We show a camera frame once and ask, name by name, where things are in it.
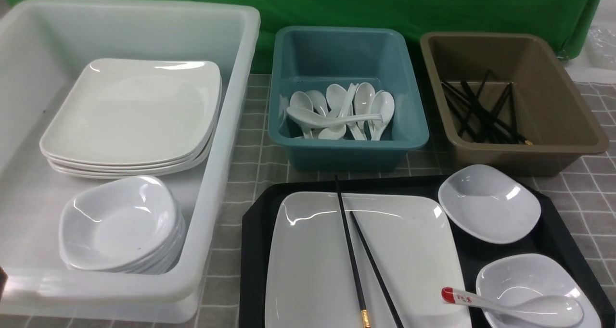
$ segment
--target gray checkered tablecloth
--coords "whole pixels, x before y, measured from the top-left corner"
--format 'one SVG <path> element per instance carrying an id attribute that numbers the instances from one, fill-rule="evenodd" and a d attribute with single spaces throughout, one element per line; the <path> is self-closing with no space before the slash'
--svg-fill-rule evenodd
<path id="1" fill-rule="evenodd" d="M 233 151 L 227 193 L 218 217 L 206 269 L 202 306 L 185 324 L 154 324 L 84 319 L 0 316 L 2 328 L 234 328 L 237 326 L 240 289 L 242 215 L 272 184 L 331 180 L 334 173 L 297 172 L 289 166 L 284 149 L 268 136 L 270 76 L 252 75 L 244 114 Z M 585 156 L 560 175 L 517 179 L 552 198 L 588 264 L 616 304 L 616 88 L 577 83 L 588 105 L 610 137 L 607 153 Z M 445 134 L 433 101 L 424 101 L 431 141 L 411 151 L 391 173 L 335 173 L 341 178 L 407 177 L 452 173 Z"/>

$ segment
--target white plastic bin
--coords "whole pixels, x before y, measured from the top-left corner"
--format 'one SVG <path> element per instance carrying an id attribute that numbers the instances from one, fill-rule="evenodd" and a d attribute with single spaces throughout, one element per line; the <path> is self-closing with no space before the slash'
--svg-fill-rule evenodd
<path id="1" fill-rule="evenodd" d="M 192 317 L 259 24 L 250 7 L 136 0 L 29 0 L 0 21 L 0 265 L 9 275 L 0 313 Z M 81 70 L 99 58 L 209 60 L 228 87 L 206 164 L 161 177 L 190 223 L 178 264 L 163 275 L 69 271 L 58 254 L 62 206 L 104 181 L 54 172 L 38 140 Z"/>

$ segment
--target teal plastic bin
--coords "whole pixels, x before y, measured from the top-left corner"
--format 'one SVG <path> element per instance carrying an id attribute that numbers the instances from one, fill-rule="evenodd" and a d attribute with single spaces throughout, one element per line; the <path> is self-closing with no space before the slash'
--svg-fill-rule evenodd
<path id="1" fill-rule="evenodd" d="M 325 90 L 332 83 L 370 82 L 394 96 L 396 111 L 381 141 L 295 138 L 286 117 L 295 91 Z M 276 34 L 268 130 L 301 171 L 391 171 L 409 150 L 427 143 L 429 131 L 413 65 L 401 34 L 385 28 L 301 27 Z"/>

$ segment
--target spoon handle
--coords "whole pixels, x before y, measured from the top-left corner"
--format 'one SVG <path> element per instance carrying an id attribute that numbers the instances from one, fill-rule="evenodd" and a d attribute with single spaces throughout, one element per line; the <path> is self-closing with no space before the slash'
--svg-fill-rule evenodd
<path id="1" fill-rule="evenodd" d="M 507 314 L 511 313 L 508 308 L 504 308 L 495 302 L 486 300 L 475 293 L 470 293 L 469 291 L 453 289 L 451 287 L 443 287 L 440 291 L 440 295 L 443 297 L 443 300 L 451 304 L 473 306 L 475 308 L 494 310 Z"/>
<path id="2" fill-rule="evenodd" d="M 348 109 L 350 108 L 350 105 L 353 102 L 353 98 L 355 98 L 355 93 L 357 92 L 357 84 L 353 84 L 351 83 L 351 85 L 348 86 L 348 90 L 347 90 L 347 94 L 345 96 L 345 100 L 343 101 L 343 106 L 340 109 L 340 114 L 338 114 L 338 117 L 346 117 L 348 116 Z"/>
<path id="3" fill-rule="evenodd" d="M 312 135 L 312 128 L 301 127 L 301 129 L 302 129 L 302 133 L 304 133 L 304 138 L 305 139 L 314 139 L 314 137 Z"/>
<path id="4" fill-rule="evenodd" d="M 383 120 L 383 116 L 381 114 L 363 114 L 352 117 L 326 118 L 317 113 L 297 107 L 286 107 L 286 113 L 289 115 L 291 120 L 295 121 L 300 126 L 309 126 L 312 128 L 328 128 L 361 120 Z"/>
<path id="5" fill-rule="evenodd" d="M 383 131 L 385 131 L 385 127 L 372 127 L 370 130 L 370 135 L 372 135 L 370 140 L 380 141 L 383 136 Z"/>

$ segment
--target chopstick gold tip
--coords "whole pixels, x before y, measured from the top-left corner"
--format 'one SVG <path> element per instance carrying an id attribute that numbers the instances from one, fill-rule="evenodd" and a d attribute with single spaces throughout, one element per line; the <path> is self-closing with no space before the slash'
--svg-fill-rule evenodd
<path id="1" fill-rule="evenodd" d="M 368 310 L 361 311 L 361 321 L 363 322 L 363 328 L 370 328 L 370 320 L 368 320 Z"/>

